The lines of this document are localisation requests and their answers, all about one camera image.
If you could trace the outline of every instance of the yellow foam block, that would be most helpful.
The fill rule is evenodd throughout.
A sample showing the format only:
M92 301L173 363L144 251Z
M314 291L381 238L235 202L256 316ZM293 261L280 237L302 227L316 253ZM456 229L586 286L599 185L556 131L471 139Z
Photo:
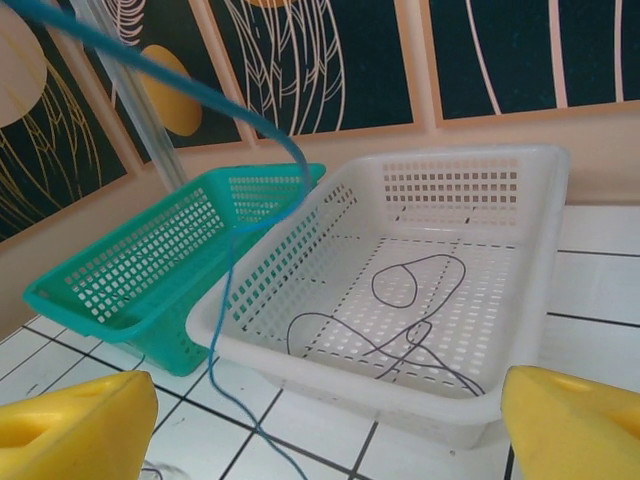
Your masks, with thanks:
M502 414L527 480L640 479L640 394L514 367Z
M0 407L0 480L135 480L157 414L146 372Z

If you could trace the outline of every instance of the basket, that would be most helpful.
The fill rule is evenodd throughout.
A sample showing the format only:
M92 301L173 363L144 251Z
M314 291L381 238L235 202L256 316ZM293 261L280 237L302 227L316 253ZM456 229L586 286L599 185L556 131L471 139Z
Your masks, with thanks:
M310 169L315 185L325 167ZM36 280L24 300L71 330L188 375L207 349L189 339L184 324L227 271L231 229L283 210L299 185L293 164L212 170ZM237 238L235 258L265 232Z
M470 448L536 361L569 171L552 146L352 160L238 262L218 354ZM196 304L207 345L221 282Z

